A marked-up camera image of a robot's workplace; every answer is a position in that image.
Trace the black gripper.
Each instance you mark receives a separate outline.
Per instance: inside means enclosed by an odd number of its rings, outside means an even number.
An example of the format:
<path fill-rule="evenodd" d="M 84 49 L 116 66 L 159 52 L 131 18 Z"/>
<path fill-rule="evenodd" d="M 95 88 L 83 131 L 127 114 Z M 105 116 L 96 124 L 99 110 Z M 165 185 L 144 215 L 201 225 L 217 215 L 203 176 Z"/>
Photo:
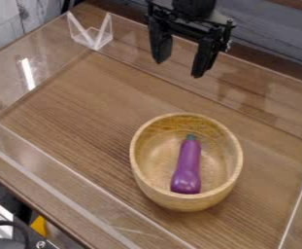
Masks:
<path fill-rule="evenodd" d="M 217 9 L 217 0 L 145 0 L 152 57 L 163 63 L 172 56 L 173 35 L 199 42 L 191 75 L 201 78 L 213 67 L 218 51 L 226 52 L 232 18 Z"/>

